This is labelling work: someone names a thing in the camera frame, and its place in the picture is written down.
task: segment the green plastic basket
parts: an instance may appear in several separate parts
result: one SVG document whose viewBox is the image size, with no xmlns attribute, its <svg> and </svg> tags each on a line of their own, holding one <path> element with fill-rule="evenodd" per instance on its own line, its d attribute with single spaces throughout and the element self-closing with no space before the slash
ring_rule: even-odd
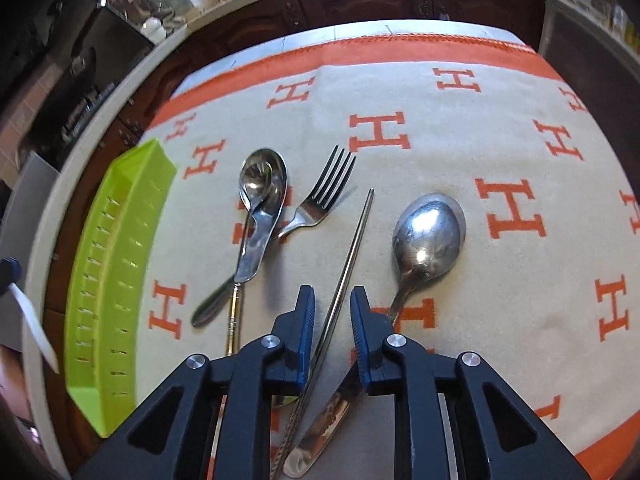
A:
<svg viewBox="0 0 640 480">
<path fill-rule="evenodd" d="M 82 229 L 66 300 L 66 389 L 103 438 L 135 409 L 142 285 L 175 171 L 156 139 L 124 153 Z"/>
</svg>

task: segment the fork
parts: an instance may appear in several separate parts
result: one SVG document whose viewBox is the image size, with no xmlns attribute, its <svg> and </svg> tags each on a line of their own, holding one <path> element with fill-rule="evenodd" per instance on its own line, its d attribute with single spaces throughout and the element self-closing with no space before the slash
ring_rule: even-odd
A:
<svg viewBox="0 0 640 480">
<path fill-rule="evenodd" d="M 337 152 L 338 146 L 335 146 L 311 193 L 300 203 L 293 213 L 293 218 L 278 232 L 275 238 L 280 240 L 296 229 L 316 226 L 329 214 L 344 190 L 356 162 L 356 157 L 347 153 L 346 158 L 340 164 L 344 149 L 340 151 L 334 162 Z M 207 326 L 229 301 L 233 288 L 234 277 L 230 276 L 226 282 L 199 304 L 191 316 L 191 325 L 194 328 Z"/>
</svg>

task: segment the chopstick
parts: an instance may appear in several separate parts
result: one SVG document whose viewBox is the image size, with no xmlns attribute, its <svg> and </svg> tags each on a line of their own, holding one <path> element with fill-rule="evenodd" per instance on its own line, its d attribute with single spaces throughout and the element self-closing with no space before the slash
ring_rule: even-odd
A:
<svg viewBox="0 0 640 480">
<path fill-rule="evenodd" d="M 334 334 L 335 323 L 338 321 L 338 314 L 340 314 L 342 301 L 344 300 L 344 295 L 346 293 L 347 286 L 349 285 L 349 279 L 355 265 L 358 250 L 360 249 L 360 243 L 364 234 L 364 227 L 367 224 L 367 218 L 369 217 L 369 211 L 371 210 L 372 203 L 373 188 L 369 189 L 367 199 L 364 203 L 364 208 L 362 209 L 362 213 L 360 215 L 360 221 L 358 222 L 356 232 L 353 235 L 351 247 L 349 248 L 349 253 L 347 254 L 347 259 L 344 263 L 344 267 L 342 268 L 340 279 L 338 280 L 338 285 L 336 286 L 334 292 L 334 297 L 331 300 L 329 311 L 327 312 L 326 318 L 324 319 L 324 325 L 322 326 L 322 332 L 320 334 L 320 338 L 318 339 L 318 344 L 316 345 L 314 354 L 311 357 L 311 362 L 309 363 L 310 377 L 305 384 L 305 389 L 302 391 L 302 395 L 300 395 L 300 398 L 296 402 L 296 406 L 291 413 L 291 416 L 287 423 L 287 428 L 285 430 L 284 439 L 282 441 L 280 449 L 278 450 L 278 453 L 276 454 L 275 459 L 273 460 L 273 466 L 271 467 L 271 471 L 269 474 L 270 480 L 278 480 L 282 475 L 284 461 L 291 452 L 293 438 L 296 436 L 298 428 L 300 427 L 302 415 L 306 409 L 306 406 L 308 405 L 311 393 L 316 384 L 316 380 L 318 379 L 319 371 L 322 367 L 322 362 L 324 362 L 324 358 L 326 357 L 326 353 L 329 349 L 329 342 L 331 341 L 331 337 Z"/>
</svg>

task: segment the gold spoon handle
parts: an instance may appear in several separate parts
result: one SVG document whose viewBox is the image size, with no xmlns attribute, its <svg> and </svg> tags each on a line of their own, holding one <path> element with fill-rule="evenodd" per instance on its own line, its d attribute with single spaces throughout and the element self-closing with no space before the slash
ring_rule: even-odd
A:
<svg viewBox="0 0 640 480">
<path fill-rule="evenodd" d="M 234 293 L 231 297 L 228 328 L 226 331 L 226 355 L 236 354 L 240 349 L 240 319 L 242 316 L 243 298 L 244 283 L 235 283 Z"/>
</svg>

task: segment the blue gripper pad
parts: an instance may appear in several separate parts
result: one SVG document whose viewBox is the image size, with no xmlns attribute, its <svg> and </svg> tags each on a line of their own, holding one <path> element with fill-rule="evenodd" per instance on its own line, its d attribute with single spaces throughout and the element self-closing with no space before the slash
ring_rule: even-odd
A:
<svg viewBox="0 0 640 480">
<path fill-rule="evenodd" d="M 283 395 L 296 396 L 302 392 L 309 375 L 311 341 L 314 331 L 316 295 L 309 285 L 302 285 L 296 307 L 280 314 L 273 323 L 271 333 L 284 344 L 284 355 L 269 365 L 265 380 L 279 383 Z"/>
<path fill-rule="evenodd" d="M 372 312 L 363 286 L 351 291 L 351 327 L 358 357 L 360 382 L 370 393 L 373 384 L 399 378 L 398 365 L 383 354 L 386 338 L 394 333 L 384 314 Z"/>
</svg>

